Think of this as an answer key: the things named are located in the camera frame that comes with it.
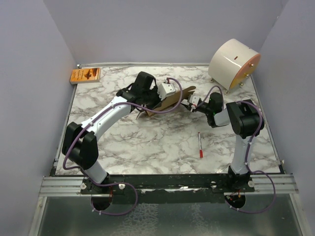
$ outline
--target screw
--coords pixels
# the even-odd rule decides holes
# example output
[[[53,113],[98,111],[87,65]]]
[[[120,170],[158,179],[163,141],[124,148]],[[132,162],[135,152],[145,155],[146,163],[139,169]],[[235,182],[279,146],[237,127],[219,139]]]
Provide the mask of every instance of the screw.
[[[84,190],[84,189],[86,189],[86,188],[87,188],[87,186],[86,186],[86,184],[85,184],[85,183],[81,183],[80,188],[81,188],[82,190]]]
[[[212,188],[216,188],[216,187],[217,187],[217,183],[214,182],[214,181],[211,181],[211,187],[212,187]]]
[[[251,181],[251,180],[248,181],[247,184],[248,184],[248,186],[251,187],[251,188],[254,188],[254,186],[255,186],[255,183],[254,183],[253,181]]]
[[[126,187],[126,185],[123,183],[120,183],[120,184],[118,184],[118,187],[119,187],[119,189],[123,190]]]

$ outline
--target white wall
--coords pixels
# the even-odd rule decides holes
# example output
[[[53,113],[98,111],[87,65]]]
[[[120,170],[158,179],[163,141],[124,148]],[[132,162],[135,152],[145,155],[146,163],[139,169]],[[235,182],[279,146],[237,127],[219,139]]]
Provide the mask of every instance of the white wall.
[[[315,234],[315,1],[290,0],[262,46],[255,83]]]
[[[25,236],[53,164],[75,62],[42,0],[2,0],[0,22],[0,235]]]
[[[44,2],[78,63],[209,63],[231,38],[260,50],[287,0]]]

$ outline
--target marble tabletop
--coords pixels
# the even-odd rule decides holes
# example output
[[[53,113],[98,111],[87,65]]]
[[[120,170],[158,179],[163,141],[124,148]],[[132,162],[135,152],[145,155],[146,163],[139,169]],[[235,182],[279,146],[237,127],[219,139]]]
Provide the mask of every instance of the marble tabletop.
[[[162,82],[174,77],[184,88],[196,86],[195,94],[204,97],[216,82],[210,83],[208,67],[105,67],[100,83],[79,84],[69,121],[81,123],[106,106],[116,92],[132,83],[140,71]],[[224,95],[224,103],[258,99],[251,79],[242,87]],[[208,174],[226,173],[235,148],[231,125],[211,128],[202,113],[191,113],[183,106],[168,114],[138,116],[138,111],[116,122],[98,142],[98,160],[110,174]],[[201,132],[204,157],[199,157],[197,133]],[[62,168],[61,153],[56,175],[80,174],[77,169]],[[251,169],[280,172],[266,127],[253,148]],[[73,166],[68,160],[67,166]]]

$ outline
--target orange book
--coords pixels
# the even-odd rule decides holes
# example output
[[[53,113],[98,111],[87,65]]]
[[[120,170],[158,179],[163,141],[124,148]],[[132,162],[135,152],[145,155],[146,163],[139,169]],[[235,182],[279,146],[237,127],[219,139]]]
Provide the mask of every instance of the orange book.
[[[80,83],[99,82],[100,68],[75,69],[72,71],[70,83],[72,85]]]

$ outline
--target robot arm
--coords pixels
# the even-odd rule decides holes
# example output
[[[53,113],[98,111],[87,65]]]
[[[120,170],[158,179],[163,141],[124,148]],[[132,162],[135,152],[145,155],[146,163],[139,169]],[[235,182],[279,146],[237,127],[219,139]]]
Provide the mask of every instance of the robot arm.
[[[86,129],[71,150],[69,159],[79,167],[96,183],[102,183],[107,177],[107,172],[98,162],[97,142],[100,137],[119,119],[132,112],[135,107],[129,104],[114,106],[122,102],[132,102],[133,104],[146,106],[154,109],[161,105],[162,101],[176,92],[172,84],[156,84],[156,79],[145,72],[140,72],[134,83],[126,88],[119,90],[114,99],[93,117],[82,122],[82,124],[70,123],[66,129],[63,141],[62,153],[66,155],[71,144],[78,134],[88,124],[91,126]]]
[[[259,114],[257,110],[247,103],[253,104],[251,100],[241,102],[231,102],[226,104],[223,110],[223,98],[220,93],[211,93],[209,102],[202,102],[195,95],[191,95],[187,101],[184,101],[184,106],[192,112],[202,112],[206,115],[208,124],[215,128],[225,126],[231,123],[232,129],[236,134],[236,145],[234,157],[229,166],[228,173],[230,175],[230,188],[234,190],[240,189],[244,183],[250,179],[249,166],[252,155],[252,145],[256,141],[257,135],[251,140],[251,145],[248,145],[252,135],[255,133],[259,125]]]

